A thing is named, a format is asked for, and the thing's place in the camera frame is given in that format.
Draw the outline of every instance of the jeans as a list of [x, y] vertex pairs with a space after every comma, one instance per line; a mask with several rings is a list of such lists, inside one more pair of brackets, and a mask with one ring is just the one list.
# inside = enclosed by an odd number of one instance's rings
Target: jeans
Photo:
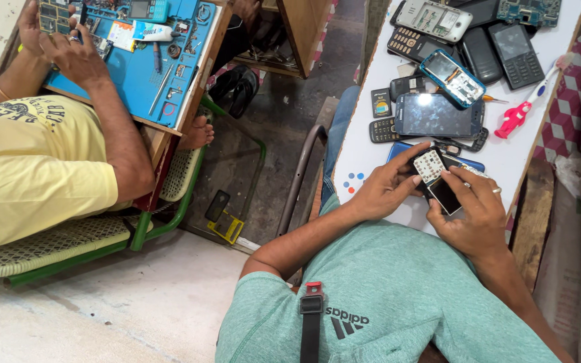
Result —
[[342, 142], [344, 141], [344, 134], [349, 127], [351, 115], [353, 115], [353, 108], [356, 106], [356, 100], [360, 93], [359, 86], [351, 86], [347, 88], [340, 97], [338, 107], [333, 116], [331, 128], [328, 130], [327, 151], [324, 157], [324, 169], [322, 170], [322, 194], [319, 210], [324, 207], [327, 200], [335, 194], [335, 186], [331, 181], [333, 169], [335, 168], [335, 161], [338, 159]]

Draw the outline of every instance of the strap buckle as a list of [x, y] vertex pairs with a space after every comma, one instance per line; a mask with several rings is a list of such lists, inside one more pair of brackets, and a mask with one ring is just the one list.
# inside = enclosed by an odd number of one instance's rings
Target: strap buckle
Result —
[[300, 314], [321, 314], [324, 311], [322, 283], [307, 282], [306, 293], [300, 298]]

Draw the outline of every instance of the pink toothbrush handle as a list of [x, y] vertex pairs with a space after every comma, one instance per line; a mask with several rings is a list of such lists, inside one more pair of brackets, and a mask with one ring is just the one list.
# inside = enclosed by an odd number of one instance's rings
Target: pink toothbrush handle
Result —
[[531, 110], [533, 105], [526, 101], [515, 109], [509, 109], [504, 112], [504, 123], [498, 130], [495, 130], [495, 135], [502, 139], [507, 139], [508, 135], [517, 127], [524, 124], [526, 114]]

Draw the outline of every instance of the adidas logo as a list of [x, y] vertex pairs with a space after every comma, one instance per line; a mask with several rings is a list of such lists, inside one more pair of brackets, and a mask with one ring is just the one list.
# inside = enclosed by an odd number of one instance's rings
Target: adidas logo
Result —
[[335, 329], [335, 335], [338, 339], [344, 339], [344, 331], [347, 332], [347, 335], [351, 335], [356, 331], [353, 330], [355, 327], [356, 330], [362, 329], [364, 326], [357, 325], [356, 323], [359, 322], [360, 324], [368, 324], [369, 318], [367, 317], [360, 317], [359, 315], [349, 314], [348, 312], [340, 309], [335, 308], [327, 308], [326, 311], [327, 315], [332, 315], [331, 322], [333, 323], [333, 329]]

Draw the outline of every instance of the green t-shirt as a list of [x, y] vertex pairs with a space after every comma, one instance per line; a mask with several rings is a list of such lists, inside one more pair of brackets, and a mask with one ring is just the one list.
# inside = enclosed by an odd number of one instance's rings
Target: green t-shirt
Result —
[[[338, 206], [333, 196], [322, 213]], [[417, 362], [430, 340], [451, 363], [559, 362], [460, 253], [412, 228], [362, 223], [320, 251], [303, 281], [326, 293], [320, 362]], [[299, 362], [305, 292], [262, 271], [242, 277], [215, 361]]]

